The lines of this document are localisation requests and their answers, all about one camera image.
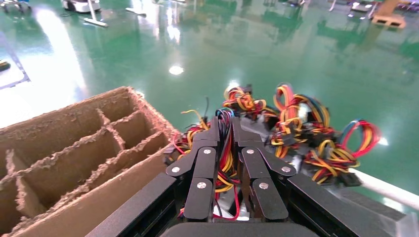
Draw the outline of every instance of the metal stand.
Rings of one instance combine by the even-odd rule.
[[[333,11],[333,8],[335,7],[335,3],[336,3],[336,0],[333,0],[332,6],[330,7],[329,11]]]
[[[90,18],[85,18],[84,19],[84,21],[86,21],[86,22],[89,22],[89,23],[92,23],[92,24],[94,24],[94,25],[98,25],[98,26],[102,26],[102,27],[108,27],[108,24],[106,24],[105,22],[101,22],[101,21],[98,21],[97,19],[96,19],[96,13],[94,12],[94,10],[93,10],[93,6],[92,6],[92,4],[91,4],[91,0],[87,0],[87,3],[89,4],[89,8],[90,8],[90,13],[91,13],[91,15],[92,15],[92,18],[90,19]]]

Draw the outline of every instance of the metal screw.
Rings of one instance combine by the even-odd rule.
[[[179,172],[180,171],[180,168],[179,167],[173,167],[173,169],[171,169],[171,171],[173,172],[173,173],[177,173],[177,172]]]
[[[269,185],[267,183],[260,183],[259,184],[259,188],[261,189],[267,189],[269,187]]]
[[[283,172],[290,172],[291,171],[291,168],[289,168],[289,167],[286,167],[286,166],[284,166],[284,167],[282,167],[282,169],[281,169]]]
[[[206,186],[207,186],[207,184],[206,184],[206,183],[204,183],[204,182],[199,182],[199,183],[197,184],[198,189],[204,189]]]

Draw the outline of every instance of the cardboard divider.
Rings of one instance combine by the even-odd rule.
[[[0,180],[7,175],[6,149],[0,148]]]
[[[155,132],[144,114],[140,111],[134,112],[128,117],[112,123],[112,127],[125,141],[126,149],[133,148]]]
[[[17,152],[14,150],[6,151],[6,168],[7,173],[12,175],[13,173],[29,168],[27,164],[19,157]]]
[[[0,235],[9,233],[20,222],[22,214],[17,211],[16,179],[6,177],[0,182]]]
[[[102,126],[108,125],[111,121],[105,116],[102,110],[96,109],[97,113],[99,114],[99,119],[102,123]]]
[[[25,127],[19,128],[22,123],[26,123]],[[65,113],[46,114],[22,123],[10,126],[16,126],[15,130],[6,130],[8,127],[0,131],[0,146],[14,149],[28,167],[94,134],[102,126],[96,109],[77,106]]]
[[[131,87],[0,129],[0,236],[88,234],[165,171],[174,133]]]
[[[140,111],[146,117],[150,126],[154,128],[155,131],[163,132],[168,138],[171,138],[174,133],[178,133],[171,125],[168,126],[166,119],[156,111],[147,101],[136,95],[134,92],[130,94],[132,101],[134,101],[138,106],[138,111]]]
[[[30,218],[46,212],[45,206],[41,204],[38,196],[22,177],[17,178],[16,185],[18,190],[16,199],[18,211]]]
[[[62,195],[83,184],[106,159],[117,156],[120,150],[116,143],[113,134],[103,128],[52,157],[37,162],[22,173],[23,180],[40,203],[49,209]]]
[[[125,118],[137,110],[129,96],[128,90],[126,93],[121,93],[109,98],[106,103],[103,103],[98,108],[110,122]]]
[[[158,173],[164,172],[163,150],[135,164],[100,188],[94,189],[51,214],[19,224],[13,237],[85,236]]]
[[[118,174],[131,168],[133,165],[145,160],[148,156],[156,153],[168,144],[168,140],[162,132],[157,132],[131,150],[125,150],[117,157],[108,159],[104,164],[92,173],[86,181],[89,189],[92,190],[112,179]]]

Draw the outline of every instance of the yellow wire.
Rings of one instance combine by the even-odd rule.
[[[325,180],[327,180],[327,176],[326,177],[323,177],[323,179],[321,179],[321,180],[319,180],[318,182],[317,182],[317,184],[321,184],[321,183],[323,183]]]
[[[196,111],[196,110],[188,110],[188,111],[183,111],[183,112],[181,112],[181,114],[187,114],[187,113],[189,113],[189,112],[195,112],[196,113],[196,115],[198,116],[198,118],[199,118],[199,121],[201,122],[201,124],[202,124],[202,127],[204,127],[205,128],[205,130],[208,130],[208,127],[207,127],[207,125],[204,123],[204,121],[202,120],[202,117],[199,115],[199,113],[198,113],[198,111]]]
[[[334,177],[336,177],[336,176],[337,176],[336,171],[335,171],[332,167],[330,167],[330,165],[328,165],[326,162],[324,162],[322,159],[320,159],[314,151],[311,151],[311,153],[312,153],[312,155],[313,155],[314,159],[315,159],[316,161],[318,161],[320,164],[324,165],[324,167],[325,167],[326,169],[328,169],[328,170],[332,173],[332,175],[333,175]]]
[[[324,148],[326,147],[327,144],[329,144],[332,148],[335,148],[335,144],[333,143],[332,140],[324,140],[322,143],[320,143],[320,146],[317,149],[320,156],[323,154],[323,150],[324,150]]]

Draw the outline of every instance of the torn cardboard edge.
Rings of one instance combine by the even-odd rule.
[[[103,129],[76,146],[55,153],[41,166],[20,174],[39,201],[49,209],[61,196],[83,184],[92,170],[96,170],[106,159],[116,157],[121,151],[116,143],[113,134]]]
[[[166,137],[171,139],[173,134],[179,133],[155,108],[153,108],[142,96],[138,96],[132,87],[128,87],[132,101],[137,104],[137,109],[141,111],[152,127],[157,131],[162,131]]]
[[[162,138],[163,137],[163,143],[161,145],[163,147],[164,145],[166,145],[168,143],[169,137],[171,137],[172,134],[178,133],[178,131],[176,129],[174,129],[173,126],[160,113],[158,113],[144,99],[139,98],[138,95],[136,95],[135,91],[130,87],[121,87],[121,88],[115,89],[111,92],[107,92],[105,94],[102,94],[102,95],[99,95],[99,96],[96,96],[96,97],[93,97],[93,98],[99,98],[99,97],[106,98],[106,97],[109,97],[110,93],[112,94],[112,93],[120,93],[120,92],[127,93],[127,95],[125,94],[122,98],[127,99],[128,103],[130,103],[128,107],[133,109],[133,112],[130,115],[125,116],[123,118],[120,118],[120,119],[112,122],[111,119],[108,119],[105,116],[105,113],[102,111],[103,107],[101,107],[100,109],[96,108],[95,113],[98,115],[98,117],[100,119],[101,128],[98,131],[96,131],[94,134],[82,137],[82,138],[79,139],[79,141],[74,142],[73,145],[65,147],[62,151],[55,152],[54,154],[59,154],[59,153],[65,152],[65,151],[67,151],[67,149],[70,149],[71,147],[77,147],[78,145],[88,141],[89,139],[91,139],[92,137],[97,135],[98,133],[108,131],[108,132],[111,132],[113,134],[113,138],[116,141],[115,146],[120,151],[118,153],[118,155],[116,155],[115,158],[109,158],[109,159],[106,160],[106,162],[108,160],[110,160],[109,164],[107,164],[107,166],[105,168],[105,170],[109,171],[111,169],[110,168],[111,164],[115,164],[115,167],[117,167],[117,165],[119,164],[118,163],[118,157],[121,157],[121,156],[122,157],[123,156],[128,157],[130,153],[135,153],[135,152],[142,151],[144,149],[144,147],[147,145],[147,142],[150,142],[151,140],[153,140],[153,139],[155,140],[157,138]],[[115,125],[117,126],[119,123],[124,123],[124,122],[130,121],[130,120],[134,119],[135,116],[142,116],[144,118],[145,123],[149,124],[149,126],[148,126],[148,128],[150,130],[149,132],[150,133],[155,132],[155,133],[152,134],[151,136],[148,136],[145,140],[142,140],[137,146],[133,147],[132,149],[123,150],[125,148],[124,140],[123,140],[122,137],[120,137],[118,131],[116,131],[114,129],[114,126]],[[37,121],[37,120],[38,120],[38,117],[32,119],[32,123],[34,121]],[[22,126],[21,124],[30,124],[30,123],[22,122],[22,123],[19,123],[19,124],[12,125],[10,127],[14,127],[14,126],[19,127],[19,126]],[[5,129],[0,130],[0,134],[3,134],[4,131],[5,131]],[[18,213],[20,215],[20,218],[22,219],[22,223],[20,223],[19,225],[17,225],[14,228],[13,233],[15,233],[16,231],[22,231],[24,228],[29,227],[32,223],[37,223],[37,221],[40,221],[40,223],[42,223],[42,218],[46,218],[47,216],[52,215],[53,213],[60,210],[61,208],[65,208],[66,205],[68,205],[69,203],[71,203],[75,200],[81,199],[84,195],[89,194],[90,192],[92,192],[94,190],[100,189],[103,185],[106,184],[106,182],[109,181],[109,180],[106,181],[106,178],[105,178],[105,179],[103,179],[102,181],[99,182],[97,180],[97,178],[94,177],[95,173],[99,173],[99,171],[98,171],[99,167],[98,167],[98,169],[96,171],[92,172],[91,177],[89,179],[87,179],[87,181],[84,184],[76,187],[71,192],[66,193],[65,195],[61,196],[60,200],[52,208],[47,210],[45,213],[42,213],[42,212],[44,212],[44,210],[42,208],[43,205],[41,204],[41,206],[39,206],[38,205],[39,200],[37,201],[36,198],[31,199],[31,203],[28,203],[28,206],[22,205],[24,202],[26,202],[25,198],[31,198],[31,195],[33,194],[33,189],[30,187],[30,185],[28,185],[26,183],[26,181],[21,176],[24,175],[26,172],[29,172],[29,170],[31,168],[33,168],[34,166],[37,166],[38,168],[40,168],[40,167],[43,167],[43,168],[50,167],[51,162],[52,162],[51,158],[53,158],[55,156],[53,154],[52,156],[45,157],[45,158],[43,158],[41,160],[38,160],[35,163],[33,163],[29,168],[19,170],[18,172],[14,172],[18,169],[25,168],[24,164],[23,165],[19,164],[19,160],[14,161],[14,159],[19,158],[19,156],[16,155],[16,151],[14,151],[14,153],[15,153],[14,155],[11,155],[11,157],[9,157],[9,162],[12,164],[12,166],[9,166],[10,167],[10,177],[15,178],[15,179],[17,178],[19,180],[19,184],[16,183],[15,185],[19,186],[19,191],[21,193],[16,195],[17,200],[16,200],[15,204],[16,204],[17,207],[14,211],[15,211],[15,213]],[[160,153],[155,153],[154,155],[151,155],[150,157],[154,157],[156,155],[161,155],[161,152]],[[159,165],[163,164],[163,162],[161,160],[159,160],[158,164]],[[135,163],[134,164],[129,164],[127,166],[127,170],[120,169],[120,170],[118,170],[119,173],[115,173],[114,175],[118,175],[118,176],[122,175],[123,176],[124,173],[129,171],[135,165],[136,165]]]
[[[111,117],[107,120],[118,120],[135,112],[131,100],[130,90],[121,87],[0,129],[0,150],[18,150],[30,166],[99,130],[107,121],[97,109]]]
[[[85,236],[158,173],[165,171],[166,166],[162,158],[163,151],[168,146],[170,145],[107,180],[98,188],[76,197],[65,205],[59,205],[58,209],[52,208],[35,218],[24,220],[13,228],[8,236]]]
[[[142,140],[159,131],[151,127],[150,119],[141,111],[136,111],[125,118],[113,122],[109,127],[116,130],[124,141],[126,149],[137,146]]]
[[[167,145],[166,137],[162,132],[157,132],[148,138],[144,139],[140,144],[138,144],[136,147],[124,150],[121,153],[118,154],[117,157],[109,158],[107,159],[103,164],[99,165],[98,169],[92,172],[92,175],[86,180],[86,182],[76,188],[75,190],[66,193],[64,196],[61,197],[61,200],[57,202],[51,209],[58,210],[62,206],[68,204],[69,202],[73,201],[75,198],[78,198],[82,194],[85,194],[103,183],[105,183],[107,180],[117,176],[118,174],[122,173],[124,168],[129,169],[135,164],[128,165],[126,167],[120,167],[118,168],[118,165],[121,166],[121,163],[123,161],[123,157],[129,156],[132,153],[137,153],[143,151],[144,147],[147,145],[152,145],[153,152],[148,152],[145,155],[145,157],[142,160],[145,160],[148,158],[148,156],[153,155],[155,152],[159,151],[162,147],[165,147]]]
[[[116,132],[113,130],[114,126],[118,126],[119,123],[127,122],[127,121],[133,119],[133,117],[138,116],[138,115],[144,116],[144,118],[146,120],[146,123],[150,124],[150,129],[152,130],[152,132],[162,131],[163,133],[165,133],[165,135],[169,139],[170,139],[170,137],[172,136],[173,133],[178,133],[178,131],[176,129],[174,129],[173,126],[159,112],[157,112],[147,101],[145,101],[142,98],[139,98],[139,96],[136,94],[136,92],[131,87],[120,87],[120,88],[115,89],[113,91],[109,91],[105,94],[109,93],[111,95],[114,95],[116,92],[119,92],[119,91],[125,91],[126,93],[128,93],[129,100],[132,101],[133,104],[134,104],[132,106],[132,108],[136,109],[132,114],[111,123],[110,120],[104,115],[104,112],[101,109],[96,109],[96,112],[99,116],[99,119],[101,120],[101,126],[102,127],[108,127],[109,125],[111,126],[111,128],[109,128],[108,130],[115,134],[115,138],[119,142],[119,144],[117,144],[117,146],[119,146],[120,143],[124,143],[123,144],[123,146],[124,146],[125,142],[123,142],[123,139],[122,140],[119,139],[120,136],[116,135]],[[94,98],[102,98],[102,97],[106,97],[106,96],[103,96],[103,94],[101,94],[101,95],[92,97],[90,99],[87,99],[85,101],[91,101]],[[73,107],[73,106],[74,105],[70,105],[70,106],[67,106],[63,109],[59,109],[57,111],[52,111],[50,113],[51,114],[60,113],[60,112],[63,112],[65,109]],[[37,120],[41,120],[40,118],[45,117],[45,116],[49,115],[50,113],[40,115],[38,117],[33,118],[32,120],[33,120],[33,122],[35,122]],[[23,124],[27,124],[26,121],[21,122],[21,123],[17,123],[15,125],[11,125],[7,128],[4,128],[4,129],[0,130],[0,134],[5,133],[5,131],[7,131],[10,127],[16,126],[17,127],[16,129],[19,129],[19,127],[23,126]],[[77,144],[77,142],[80,142],[83,139],[87,139],[90,136],[94,136],[97,132],[98,131],[96,131],[95,133],[93,133],[91,135],[81,137],[78,141],[75,141],[73,144],[62,148],[61,151],[75,146]],[[21,171],[26,166],[28,166],[29,168],[32,168],[34,166],[39,166],[40,164],[44,163],[45,160],[48,160],[48,157],[52,156],[52,155],[53,154],[48,154],[46,157],[39,158],[37,161],[35,161],[34,163],[31,163],[29,165],[27,164],[27,162],[24,161],[23,158],[19,158],[19,161],[17,161],[17,163],[19,162],[22,165],[16,164],[14,166],[15,167],[14,171],[15,172]]]
[[[15,202],[17,193],[16,178],[5,176],[0,181],[0,233],[9,232],[20,222],[22,214],[17,211]]]

